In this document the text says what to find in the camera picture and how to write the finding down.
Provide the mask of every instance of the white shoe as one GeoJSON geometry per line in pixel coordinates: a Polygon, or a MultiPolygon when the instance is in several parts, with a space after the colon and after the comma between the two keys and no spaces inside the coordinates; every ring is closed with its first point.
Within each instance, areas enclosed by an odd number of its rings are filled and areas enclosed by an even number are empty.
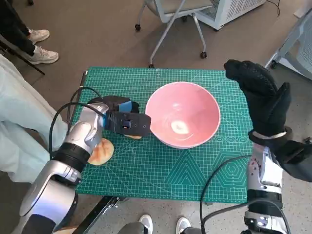
{"type": "Polygon", "coordinates": [[[53,63],[56,62],[58,58],[59,54],[57,52],[48,51],[35,45],[34,55],[28,56],[28,61],[36,65],[39,63],[53,63]]]}
{"type": "Polygon", "coordinates": [[[175,233],[180,234],[184,231],[184,229],[191,227],[191,223],[185,217],[180,218],[176,223],[175,233]]]}
{"type": "Polygon", "coordinates": [[[30,35],[28,36],[28,39],[30,39],[34,44],[36,44],[39,41],[46,40],[50,36],[50,32],[48,30],[33,30],[28,29],[30,35]]]}
{"type": "Polygon", "coordinates": [[[148,214],[143,215],[140,218],[139,222],[142,223],[148,229],[148,234],[153,233],[153,221],[148,214]]]}

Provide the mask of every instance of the chair leg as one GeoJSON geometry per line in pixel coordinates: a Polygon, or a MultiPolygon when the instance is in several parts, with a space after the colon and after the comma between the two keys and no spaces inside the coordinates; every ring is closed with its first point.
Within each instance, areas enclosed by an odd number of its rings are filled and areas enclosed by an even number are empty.
{"type": "Polygon", "coordinates": [[[203,33],[201,32],[201,29],[200,29],[200,26],[199,26],[199,23],[198,23],[198,20],[197,20],[197,17],[195,15],[195,13],[192,13],[192,16],[193,16],[194,22],[196,24],[196,27],[197,27],[197,30],[198,30],[201,42],[203,43],[203,52],[200,54],[200,57],[202,59],[204,59],[205,57],[207,57],[207,54],[206,54],[206,42],[205,42],[203,33]]]}
{"type": "Polygon", "coordinates": [[[30,63],[27,59],[25,59],[23,56],[21,56],[19,53],[17,53],[14,49],[12,49],[11,47],[9,47],[7,44],[5,44],[4,42],[0,41],[0,47],[2,47],[4,49],[5,52],[10,53],[11,55],[14,55],[16,57],[18,57],[19,59],[23,60],[25,63],[27,63],[29,66],[31,66],[32,68],[34,68],[35,70],[37,70],[38,72],[40,72],[41,74],[45,75],[45,73],[40,70],[39,68],[37,68],[35,65],[33,65],[32,63],[30,63]]]}
{"type": "Polygon", "coordinates": [[[140,12],[138,13],[137,24],[136,24],[136,31],[137,31],[137,32],[141,31],[140,22],[141,22],[141,18],[142,18],[142,14],[143,14],[143,11],[144,11],[145,6],[146,6],[146,3],[144,2],[144,3],[143,3],[143,6],[141,7],[140,12]]]}
{"type": "Polygon", "coordinates": [[[182,8],[182,6],[183,6],[184,3],[185,3],[185,0],[182,0],[180,6],[179,6],[179,7],[177,8],[177,10],[175,11],[175,14],[171,17],[171,19],[170,19],[170,21],[169,21],[169,23],[168,23],[168,25],[167,25],[166,30],[165,30],[164,33],[162,34],[162,36],[161,36],[159,42],[157,43],[157,46],[155,47],[155,49],[154,49],[154,51],[153,51],[153,53],[152,53],[152,55],[151,55],[151,57],[150,57],[150,66],[149,66],[150,68],[153,68],[153,67],[154,67],[154,66],[153,66],[153,58],[154,58],[154,56],[155,56],[157,50],[159,49],[159,47],[160,47],[162,41],[163,41],[164,38],[166,37],[166,35],[167,35],[169,29],[171,28],[172,24],[174,23],[174,21],[175,21],[175,19],[176,19],[176,16],[179,14],[179,12],[180,12],[180,10],[181,10],[181,8],[182,8]]]}

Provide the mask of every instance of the air conditioner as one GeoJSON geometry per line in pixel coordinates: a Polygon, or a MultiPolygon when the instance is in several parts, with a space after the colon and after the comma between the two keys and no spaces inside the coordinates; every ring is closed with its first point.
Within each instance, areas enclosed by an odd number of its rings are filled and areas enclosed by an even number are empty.
{"type": "Polygon", "coordinates": [[[266,0],[211,0],[214,7],[196,14],[203,23],[219,30],[226,23],[264,4],[266,0]]]}

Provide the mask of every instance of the pink bowl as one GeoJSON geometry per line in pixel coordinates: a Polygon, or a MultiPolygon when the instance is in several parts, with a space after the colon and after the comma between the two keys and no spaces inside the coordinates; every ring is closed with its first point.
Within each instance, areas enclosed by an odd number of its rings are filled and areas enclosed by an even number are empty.
{"type": "Polygon", "coordinates": [[[203,144],[218,130],[220,109],[203,87],[174,82],[157,89],[147,102],[145,114],[151,131],[164,144],[189,149],[203,144]]]}

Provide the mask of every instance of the green cutting mat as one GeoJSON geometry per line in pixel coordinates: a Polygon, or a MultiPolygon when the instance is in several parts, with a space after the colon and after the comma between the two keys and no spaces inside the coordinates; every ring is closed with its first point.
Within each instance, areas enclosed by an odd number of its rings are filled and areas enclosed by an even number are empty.
{"type": "MultiPolygon", "coordinates": [[[[199,84],[216,98],[221,125],[215,136],[196,148],[178,150],[162,144],[152,134],[133,140],[106,131],[103,137],[113,143],[114,155],[102,166],[86,166],[78,193],[198,201],[207,178],[221,162],[251,153],[247,132],[252,125],[245,97],[223,71],[91,67],[83,85],[103,96],[129,97],[144,113],[149,96],[174,81],[199,84]]],[[[91,91],[83,90],[80,101],[86,103],[94,97],[91,91]]],[[[80,112],[77,108],[74,121],[80,112]]],[[[247,159],[241,159],[222,169],[212,180],[205,200],[245,202],[246,163],[247,159]]]]}

